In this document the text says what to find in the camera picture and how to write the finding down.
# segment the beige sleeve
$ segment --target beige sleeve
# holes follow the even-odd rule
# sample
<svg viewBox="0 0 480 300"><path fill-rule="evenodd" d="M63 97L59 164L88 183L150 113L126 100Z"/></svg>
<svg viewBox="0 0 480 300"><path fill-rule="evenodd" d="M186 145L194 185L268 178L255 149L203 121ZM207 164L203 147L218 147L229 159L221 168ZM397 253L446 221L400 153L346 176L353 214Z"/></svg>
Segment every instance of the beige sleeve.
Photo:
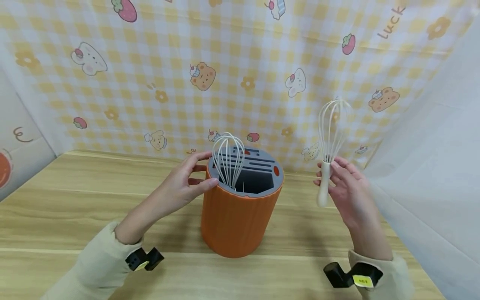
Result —
<svg viewBox="0 0 480 300"><path fill-rule="evenodd" d="M131 272L125 259L142 246L123 245L113 230L118 222L103 228L79 254L73 268L52 286L41 300L106 300L123 285Z"/></svg>
<svg viewBox="0 0 480 300"><path fill-rule="evenodd" d="M356 254L350 250L348 252L350 266L356 263L367 263L375 266L383 272L382 278L378 281L375 288L359 288L363 300L411 300L415 288L408 276L408 268L405 260L394 253L392 261L379 261Z"/></svg>

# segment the person's right hand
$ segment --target person's right hand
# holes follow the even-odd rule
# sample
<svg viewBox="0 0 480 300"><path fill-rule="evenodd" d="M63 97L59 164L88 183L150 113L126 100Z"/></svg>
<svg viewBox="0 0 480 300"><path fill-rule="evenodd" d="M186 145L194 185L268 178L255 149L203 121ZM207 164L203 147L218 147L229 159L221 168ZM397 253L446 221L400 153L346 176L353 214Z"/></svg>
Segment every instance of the person's right hand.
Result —
<svg viewBox="0 0 480 300"><path fill-rule="evenodd" d="M370 193L370 184L358 169L345 158L335 157L330 165L332 176L330 179L335 184L328 186L328 193L342 216L345 225L350 228L360 228L365 225L379 224L379 212ZM320 186L321 180L313 183Z"/></svg>

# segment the white whisk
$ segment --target white whisk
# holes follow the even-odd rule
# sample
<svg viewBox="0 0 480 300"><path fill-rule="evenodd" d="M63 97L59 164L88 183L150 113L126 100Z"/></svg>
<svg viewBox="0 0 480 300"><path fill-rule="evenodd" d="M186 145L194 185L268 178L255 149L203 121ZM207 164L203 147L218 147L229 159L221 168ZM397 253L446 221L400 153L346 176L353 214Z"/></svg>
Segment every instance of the white whisk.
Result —
<svg viewBox="0 0 480 300"><path fill-rule="evenodd" d="M212 153L213 163L220 174L220 180L235 190L245 159L243 142L231 133L225 132L213 144Z"/></svg>
<svg viewBox="0 0 480 300"><path fill-rule="evenodd" d="M325 104L318 114L320 151L323 155L322 182L317 197L319 207L327 205L330 164L347 139L351 115L352 107L350 104L338 99L338 97Z"/></svg>

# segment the orange utensil holder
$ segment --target orange utensil holder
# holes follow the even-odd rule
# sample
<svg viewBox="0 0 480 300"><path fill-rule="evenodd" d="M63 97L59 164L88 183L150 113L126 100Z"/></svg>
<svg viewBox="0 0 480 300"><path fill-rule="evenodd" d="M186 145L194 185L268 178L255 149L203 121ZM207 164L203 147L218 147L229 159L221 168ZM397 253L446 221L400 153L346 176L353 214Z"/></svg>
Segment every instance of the orange utensil holder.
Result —
<svg viewBox="0 0 480 300"><path fill-rule="evenodd" d="M219 178L213 159L206 178ZM205 243L217 254L240 258L262 242L283 186L281 166L266 152L245 148L244 166L235 189L221 179L204 195L201 231Z"/></svg>

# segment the wooden table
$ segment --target wooden table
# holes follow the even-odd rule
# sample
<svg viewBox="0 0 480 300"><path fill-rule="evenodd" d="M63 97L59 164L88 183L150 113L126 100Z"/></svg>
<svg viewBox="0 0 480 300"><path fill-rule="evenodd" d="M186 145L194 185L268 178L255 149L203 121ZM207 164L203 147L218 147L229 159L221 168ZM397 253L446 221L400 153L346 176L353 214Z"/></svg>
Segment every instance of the wooden table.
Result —
<svg viewBox="0 0 480 300"><path fill-rule="evenodd" d="M109 221L146 197L176 162L151 157L72 151L56 159L0 203L0 299L38 299L74 264ZM319 209L305 174L287 173L260 247L227 259L200 235L202 200L160 220L145 237L165 260L136 272L112 299L358 300L354 287L333 289L323 267L349 270L348 231L333 204ZM417 300L444 299L395 233L384 224L415 282Z"/></svg>

